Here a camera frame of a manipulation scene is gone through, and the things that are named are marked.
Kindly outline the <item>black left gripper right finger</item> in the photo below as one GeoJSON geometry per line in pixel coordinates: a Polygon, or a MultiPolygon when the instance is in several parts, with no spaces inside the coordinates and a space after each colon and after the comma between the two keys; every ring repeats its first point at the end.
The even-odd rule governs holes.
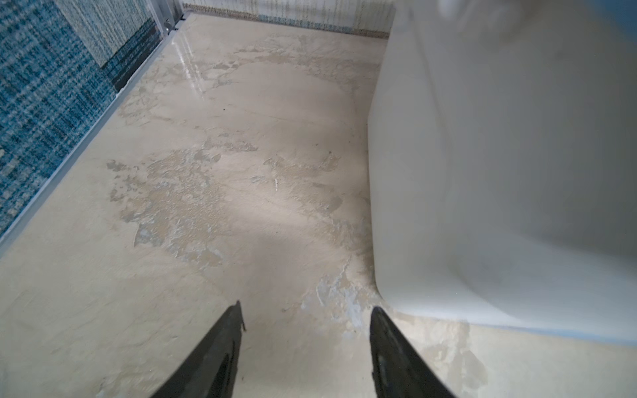
{"type": "Polygon", "coordinates": [[[379,306],[371,314],[369,339],[378,397],[455,397],[379,306]]]}

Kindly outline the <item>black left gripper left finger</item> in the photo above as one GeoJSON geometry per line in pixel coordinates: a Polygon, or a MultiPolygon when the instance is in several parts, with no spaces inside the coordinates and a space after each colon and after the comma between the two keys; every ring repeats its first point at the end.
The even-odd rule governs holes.
{"type": "Polygon", "coordinates": [[[241,303],[236,302],[227,308],[152,398],[231,398],[245,331],[241,303]]]}

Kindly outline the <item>white plastic storage bin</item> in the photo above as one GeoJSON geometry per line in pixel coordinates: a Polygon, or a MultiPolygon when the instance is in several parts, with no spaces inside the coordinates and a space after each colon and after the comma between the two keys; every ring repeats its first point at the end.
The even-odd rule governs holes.
{"type": "Polygon", "coordinates": [[[393,308],[635,343],[635,2],[397,2],[368,156],[393,308]]]}

